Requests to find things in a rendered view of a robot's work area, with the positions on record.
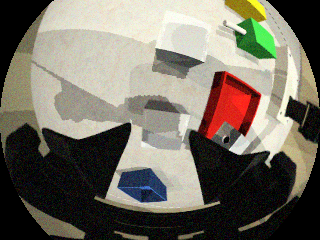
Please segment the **red tray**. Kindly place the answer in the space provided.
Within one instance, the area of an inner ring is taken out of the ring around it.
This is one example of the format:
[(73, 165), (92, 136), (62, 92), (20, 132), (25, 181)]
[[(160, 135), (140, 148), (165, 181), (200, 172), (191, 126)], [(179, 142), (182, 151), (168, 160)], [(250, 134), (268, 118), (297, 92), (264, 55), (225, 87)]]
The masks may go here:
[(261, 93), (227, 71), (215, 72), (212, 84), (207, 109), (197, 132), (212, 139), (227, 121), (241, 135), (247, 136), (259, 108)]

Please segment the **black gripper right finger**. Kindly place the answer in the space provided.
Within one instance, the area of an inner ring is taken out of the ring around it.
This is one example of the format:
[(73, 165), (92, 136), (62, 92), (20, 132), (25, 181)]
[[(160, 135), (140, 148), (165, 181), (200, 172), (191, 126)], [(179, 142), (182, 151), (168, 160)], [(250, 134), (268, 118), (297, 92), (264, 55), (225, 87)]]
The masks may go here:
[(191, 131), (188, 137), (204, 205), (220, 201), (219, 196), (227, 192), (247, 169), (265, 163), (271, 155), (268, 151), (236, 155), (197, 131)]

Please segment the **blue tray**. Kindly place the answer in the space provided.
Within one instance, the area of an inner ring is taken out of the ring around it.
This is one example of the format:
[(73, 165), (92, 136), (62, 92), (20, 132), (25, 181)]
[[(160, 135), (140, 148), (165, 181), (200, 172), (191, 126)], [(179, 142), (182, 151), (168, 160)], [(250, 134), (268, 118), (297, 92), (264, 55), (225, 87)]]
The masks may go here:
[(117, 188), (140, 203), (167, 201), (167, 187), (151, 168), (121, 173)]

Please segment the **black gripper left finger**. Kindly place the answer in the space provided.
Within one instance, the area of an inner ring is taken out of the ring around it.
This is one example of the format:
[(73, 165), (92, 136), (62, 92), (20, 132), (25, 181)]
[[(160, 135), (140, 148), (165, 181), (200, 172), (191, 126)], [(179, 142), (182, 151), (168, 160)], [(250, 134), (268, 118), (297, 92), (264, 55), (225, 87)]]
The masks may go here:
[(49, 128), (41, 128), (48, 149), (71, 161), (77, 172), (83, 176), (85, 183), (88, 183), (96, 196), (101, 199), (107, 196), (131, 131), (132, 124), (125, 123), (80, 140), (63, 136)]

